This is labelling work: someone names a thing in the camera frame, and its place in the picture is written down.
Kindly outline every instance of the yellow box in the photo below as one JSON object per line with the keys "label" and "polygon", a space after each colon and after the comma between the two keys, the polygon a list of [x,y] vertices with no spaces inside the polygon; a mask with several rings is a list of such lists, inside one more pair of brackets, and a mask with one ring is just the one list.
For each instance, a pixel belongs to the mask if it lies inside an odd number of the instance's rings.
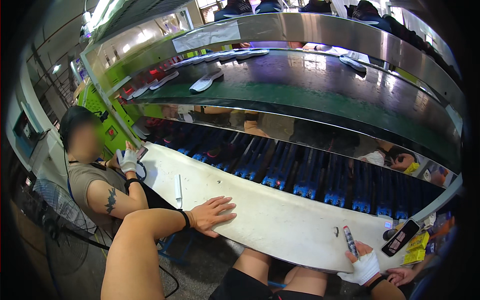
{"label": "yellow box", "polygon": [[421,262],[425,258],[425,250],[417,250],[408,254],[405,254],[403,257],[402,265],[414,264]]}
{"label": "yellow box", "polygon": [[412,240],[407,246],[407,249],[406,249],[407,252],[412,253],[416,250],[424,250],[425,247],[427,247],[429,238],[430,238],[430,234],[428,234],[427,231],[412,238]]}

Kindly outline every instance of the white work table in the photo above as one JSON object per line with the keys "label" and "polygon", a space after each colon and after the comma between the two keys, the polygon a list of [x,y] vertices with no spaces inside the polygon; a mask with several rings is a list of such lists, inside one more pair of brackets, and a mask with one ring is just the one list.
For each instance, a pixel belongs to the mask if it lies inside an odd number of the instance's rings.
{"label": "white work table", "polygon": [[404,247],[390,258],[380,250],[387,230],[383,218],[263,186],[157,144],[144,146],[148,152],[141,162],[149,187],[177,207],[174,177],[180,174],[184,210],[216,196],[232,197],[237,216],[213,229],[249,248],[296,265],[353,272],[344,254],[348,248],[343,226],[347,225],[354,239],[375,249],[381,273],[399,267],[406,253]]}

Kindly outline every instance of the electric fan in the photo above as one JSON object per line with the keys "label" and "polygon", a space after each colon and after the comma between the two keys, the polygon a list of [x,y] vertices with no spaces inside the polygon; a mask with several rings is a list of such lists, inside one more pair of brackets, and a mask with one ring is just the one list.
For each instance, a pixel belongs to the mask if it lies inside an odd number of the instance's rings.
{"label": "electric fan", "polygon": [[78,270],[88,251],[85,217],[70,195],[49,180],[36,180],[24,189],[24,214],[45,233],[52,271],[68,275]]}

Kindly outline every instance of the arm tattoo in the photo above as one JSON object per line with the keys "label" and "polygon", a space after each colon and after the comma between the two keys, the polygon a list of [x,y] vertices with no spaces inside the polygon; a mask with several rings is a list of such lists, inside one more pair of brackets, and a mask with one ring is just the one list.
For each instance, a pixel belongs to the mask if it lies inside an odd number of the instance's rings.
{"label": "arm tattoo", "polygon": [[115,204],[115,202],[116,202],[117,200],[115,200],[115,196],[116,196],[116,194],[115,194],[115,188],[112,188],[112,190],[109,191],[109,192],[110,192],[110,196],[108,197],[108,204],[105,205],[105,206],[107,207],[107,214],[110,215],[110,213],[111,213],[112,210],[114,209],[113,205]]}

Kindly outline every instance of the paper label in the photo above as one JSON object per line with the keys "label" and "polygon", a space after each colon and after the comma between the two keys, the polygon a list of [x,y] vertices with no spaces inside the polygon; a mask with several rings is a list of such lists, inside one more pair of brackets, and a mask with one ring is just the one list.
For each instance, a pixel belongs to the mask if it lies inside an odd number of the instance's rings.
{"label": "paper label", "polygon": [[207,28],[194,29],[184,36],[172,40],[177,52],[184,52],[214,43],[240,39],[237,21],[215,24]]}

